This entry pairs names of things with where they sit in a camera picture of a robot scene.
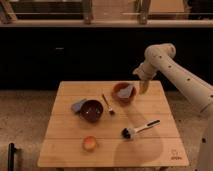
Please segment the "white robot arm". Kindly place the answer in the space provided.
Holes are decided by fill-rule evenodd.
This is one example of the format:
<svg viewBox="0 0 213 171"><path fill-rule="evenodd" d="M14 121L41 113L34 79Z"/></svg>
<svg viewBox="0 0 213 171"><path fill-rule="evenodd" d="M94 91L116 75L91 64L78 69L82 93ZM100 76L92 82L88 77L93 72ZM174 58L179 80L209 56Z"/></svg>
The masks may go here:
<svg viewBox="0 0 213 171"><path fill-rule="evenodd" d="M213 171L213 86L177 64L173 58L176 48L171 43L150 45L145 49L145 60L133 70L143 87L160 71L199 112L207 117L202 135L196 171Z"/></svg>

